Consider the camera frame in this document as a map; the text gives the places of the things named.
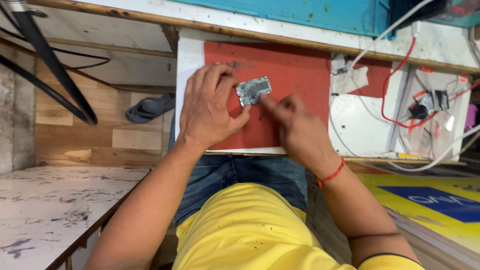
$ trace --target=hand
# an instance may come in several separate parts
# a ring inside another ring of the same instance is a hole
[[[335,173],[342,159],[335,152],[324,123],[307,111],[297,95],[290,95],[280,103],[260,96],[260,104],[280,125],[280,143],[288,156],[323,179]]]
[[[177,142],[187,143],[203,154],[250,120],[251,105],[245,106],[237,118],[228,114],[228,96],[239,85],[231,72],[232,68],[225,64],[212,64],[198,69],[188,79]]]

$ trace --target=pink object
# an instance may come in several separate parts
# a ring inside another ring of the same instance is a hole
[[[479,109],[477,109],[477,106],[475,104],[470,104],[468,106],[467,120],[465,121],[465,130],[469,130],[475,126],[475,118],[477,117],[478,112]]]

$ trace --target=blue jeans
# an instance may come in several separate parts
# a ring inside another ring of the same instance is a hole
[[[175,114],[168,149],[175,142]],[[178,226],[218,191],[237,183],[257,183],[281,194],[292,206],[307,208],[305,168],[287,157],[203,155],[198,160],[173,217]]]

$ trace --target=right hand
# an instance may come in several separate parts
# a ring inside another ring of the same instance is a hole
[[[290,95],[277,103],[261,95],[260,104],[280,125],[280,143],[290,158],[319,179],[338,170],[342,158],[333,149],[320,117],[307,111],[301,97]]]

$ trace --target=yellow t-shirt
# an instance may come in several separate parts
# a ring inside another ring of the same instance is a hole
[[[173,269],[353,270],[326,254],[305,226],[306,214],[275,190],[253,183],[217,192],[177,228]],[[416,262],[383,255],[359,270],[421,270]]]

